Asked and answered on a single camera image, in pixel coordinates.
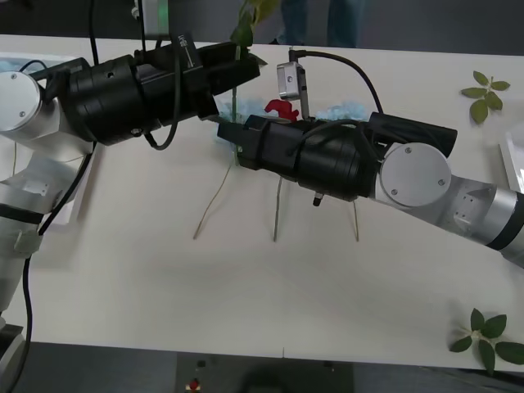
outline jeans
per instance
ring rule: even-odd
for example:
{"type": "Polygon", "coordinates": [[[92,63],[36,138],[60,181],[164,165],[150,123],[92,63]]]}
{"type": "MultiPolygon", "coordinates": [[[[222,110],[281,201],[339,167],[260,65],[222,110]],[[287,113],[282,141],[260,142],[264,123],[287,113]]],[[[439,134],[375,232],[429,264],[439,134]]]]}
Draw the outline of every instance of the jeans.
{"type": "MultiPolygon", "coordinates": [[[[331,0],[327,17],[327,45],[356,47],[358,19],[364,0],[331,0]]],[[[308,24],[307,0],[282,0],[284,29],[277,41],[284,45],[304,45],[308,24]]]]}

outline red object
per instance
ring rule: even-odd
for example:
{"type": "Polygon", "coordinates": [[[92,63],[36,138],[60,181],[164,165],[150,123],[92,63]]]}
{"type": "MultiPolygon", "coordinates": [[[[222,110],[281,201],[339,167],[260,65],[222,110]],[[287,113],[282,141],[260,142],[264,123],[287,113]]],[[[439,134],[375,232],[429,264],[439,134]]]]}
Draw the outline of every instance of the red object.
{"type": "Polygon", "coordinates": [[[297,121],[299,114],[298,110],[293,110],[293,105],[290,102],[282,100],[271,100],[265,107],[265,111],[277,111],[278,117],[288,119],[290,121],[297,121]]]}
{"type": "Polygon", "coordinates": [[[189,389],[191,391],[195,391],[200,386],[200,383],[197,379],[193,379],[191,382],[189,382],[189,389]]]}

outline red clip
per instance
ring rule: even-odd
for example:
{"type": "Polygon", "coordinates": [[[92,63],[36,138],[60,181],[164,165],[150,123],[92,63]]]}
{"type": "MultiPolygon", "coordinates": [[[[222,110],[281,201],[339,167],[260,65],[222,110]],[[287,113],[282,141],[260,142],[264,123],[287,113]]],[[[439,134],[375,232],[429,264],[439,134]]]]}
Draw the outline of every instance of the red clip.
{"type": "Polygon", "coordinates": [[[290,121],[297,121],[299,115],[299,111],[293,110],[293,105],[290,102],[282,100],[271,100],[265,107],[265,111],[277,111],[278,117],[290,121]]]}

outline black cable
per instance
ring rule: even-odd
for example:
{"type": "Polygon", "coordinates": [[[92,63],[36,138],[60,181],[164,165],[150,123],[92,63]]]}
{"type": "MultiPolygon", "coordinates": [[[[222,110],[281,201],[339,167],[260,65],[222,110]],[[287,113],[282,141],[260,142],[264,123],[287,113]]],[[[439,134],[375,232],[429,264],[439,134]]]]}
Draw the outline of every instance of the black cable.
{"type": "Polygon", "coordinates": [[[310,131],[302,135],[302,137],[296,143],[296,145],[287,151],[287,154],[289,156],[292,156],[293,153],[298,150],[298,148],[300,147],[302,143],[304,143],[305,141],[307,141],[309,138],[313,137],[317,133],[321,133],[322,131],[325,131],[326,129],[331,129],[339,125],[354,125],[356,127],[357,125],[359,125],[359,123],[360,122],[358,120],[341,119],[341,120],[329,121],[327,123],[318,125],[317,127],[312,128],[310,131]]]}
{"type": "Polygon", "coordinates": [[[146,140],[149,142],[151,147],[155,150],[162,151],[169,147],[173,141],[174,135],[177,132],[178,127],[178,118],[180,115],[180,100],[181,100],[181,84],[182,84],[182,73],[180,71],[180,54],[178,52],[178,46],[175,43],[174,39],[171,38],[171,47],[173,48],[174,55],[174,110],[173,110],[173,122],[171,123],[171,129],[169,130],[169,135],[164,143],[158,145],[156,140],[150,133],[146,133],[146,140]]]}
{"type": "Polygon", "coordinates": [[[25,70],[27,70],[27,67],[33,65],[33,64],[40,64],[45,70],[47,69],[47,66],[45,65],[45,63],[41,60],[32,60],[32,61],[29,61],[27,63],[25,63],[22,68],[19,69],[19,72],[24,72],[25,70]]]}
{"type": "MultiPolygon", "coordinates": [[[[58,204],[52,210],[49,217],[47,217],[42,227],[40,227],[40,229],[38,230],[39,236],[43,236],[43,234],[47,231],[47,229],[51,225],[52,221],[60,213],[64,205],[69,201],[69,199],[73,195],[73,192],[75,192],[76,188],[79,186],[80,181],[84,177],[85,172],[89,167],[89,162],[91,162],[92,157],[93,157],[92,153],[87,154],[84,157],[84,160],[82,161],[82,164],[79,167],[79,171],[76,174],[75,179],[73,180],[73,183],[69,186],[64,196],[60,199],[60,202],[58,202],[58,204]]],[[[24,372],[25,362],[27,361],[27,355],[29,354],[29,347],[31,346],[31,337],[33,336],[33,306],[31,304],[31,294],[29,292],[30,262],[31,262],[31,257],[25,260],[24,270],[22,273],[22,290],[24,292],[25,311],[27,313],[27,328],[25,331],[25,345],[22,351],[22,355],[20,357],[18,369],[16,370],[15,379],[13,380],[12,384],[9,386],[9,389],[7,389],[6,391],[7,393],[12,393],[15,390],[16,385],[18,384],[20,377],[22,376],[22,373],[24,372]]]]}
{"type": "Polygon", "coordinates": [[[334,61],[339,61],[340,63],[344,63],[347,66],[351,67],[353,70],[357,71],[359,75],[362,77],[364,82],[368,85],[369,90],[371,91],[371,95],[373,96],[373,100],[375,100],[375,105],[377,106],[377,110],[379,113],[384,113],[384,110],[382,109],[382,104],[380,103],[380,100],[378,99],[378,94],[375,88],[373,87],[373,84],[371,83],[371,80],[366,75],[364,70],[362,70],[358,65],[356,65],[353,61],[346,59],[345,57],[338,56],[338,55],[332,55],[331,53],[324,53],[324,52],[316,52],[316,51],[293,51],[292,55],[295,58],[301,58],[301,57],[323,57],[326,59],[331,59],[334,61]]]}
{"type": "Polygon", "coordinates": [[[93,63],[95,66],[98,66],[100,62],[98,61],[98,48],[97,40],[95,39],[95,29],[94,29],[94,16],[95,16],[95,0],[90,0],[89,2],[89,41],[91,43],[91,52],[93,53],[93,63]]]}
{"type": "Polygon", "coordinates": [[[47,217],[46,221],[43,223],[43,225],[38,230],[38,235],[43,236],[43,234],[47,231],[49,228],[49,225],[51,225],[52,221],[56,218],[58,213],[60,213],[60,210],[64,207],[64,205],[69,201],[71,198],[71,195],[73,195],[73,192],[75,192],[76,188],[78,187],[80,181],[82,180],[82,177],[85,174],[85,171],[88,169],[89,162],[91,161],[91,157],[93,156],[92,153],[87,154],[84,159],[82,160],[82,164],[79,167],[79,171],[76,174],[75,180],[73,180],[73,183],[70,185],[70,187],[65,192],[64,196],[60,199],[60,202],[55,206],[55,208],[52,210],[49,217],[47,217]]]}
{"type": "Polygon", "coordinates": [[[142,0],[138,0],[138,21],[140,22],[140,39],[142,40],[142,50],[146,53],[146,26],[144,25],[144,7],[142,0]]]}

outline green leaf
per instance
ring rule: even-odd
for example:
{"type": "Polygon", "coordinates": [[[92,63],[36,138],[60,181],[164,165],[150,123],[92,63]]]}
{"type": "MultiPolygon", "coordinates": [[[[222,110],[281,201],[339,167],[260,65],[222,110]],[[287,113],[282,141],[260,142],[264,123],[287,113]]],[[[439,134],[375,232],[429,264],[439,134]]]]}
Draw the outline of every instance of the green leaf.
{"type": "Polygon", "coordinates": [[[473,78],[482,86],[487,86],[490,82],[484,74],[478,71],[473,71],[473,78]]]}
{"type": "Polygon", "coordinates": [[[258,25],[262,20],[273,14],[280,0],[249,0],[249,3],[255,8],[255,22],[253,25],[258,25]]]}
{"type": "Polygon", "coordinates": [[[469,108],[469,114],[475,123],[482,124],[488,117],[488,104],[484,99],[477,100],[469,108]]]}
{"type": "Polygon", "coordinates": [[[511,84],[509,84],[508,82],[504,82],[503,80],[500,80],[498,82],[493,82],[491,84],[492,89],[498,90],[500,92],[503,92],[504,90],[508,90],[509,86],[511,86],[511,84]]]}
{"type": "Polygon", "coordinates": [[[486,88],[465,88],[460,91],[464,96],[470,98],[484,97],[488,90],[486,88]]]}
{"type": "Polygon", "coordinates": [[[478,309],[473,309],[470,321],[473,331],[481,330],[484,327],[484,315],[478,309]]]}
{"type": "Polygon", "coordinates": [[[478,350],[481,353],[482,363],[488,374],[493,375],[495,370],[495,351],[493,346],[486,340],[478,341],[478,350]]]}
{"type": "Polygon", "coordinates": [[[497,315],[496,317],[488,319],[481,329],[482,336],[485,338],[500,337],[506,328],[507,321],[508,317],[506,315],[497,315]]]}
{"type": "Polygon", "coordinates": [[[502,101],[500,101],[499,96],[497,96],[495,92],[487,93],[485,100],[488,107],[494,111],[500,111],[502,109],[502,101]]]}
{"type": "Polygon", "coordinates": [[[509,363],[524,364],[524,345],[516,342],[498,342],[495,346],[497,355],[509,363]]]}
{"type": "Polygon", "coordinates": [[[238,26],[231,34],[231,41],[239,47],[250,47],[253,45],[253,30],[251,29],[251,22],[253,17],[249,11],[245,11],[240,20],[238,26]]]}
{"type": "Polygon", "coordinates": [[[471,336],[461,338],[460,340],[453,343],[449,348],[451,352],[464,352],[467,348],[472,346],[473,340],[471,336]]]}

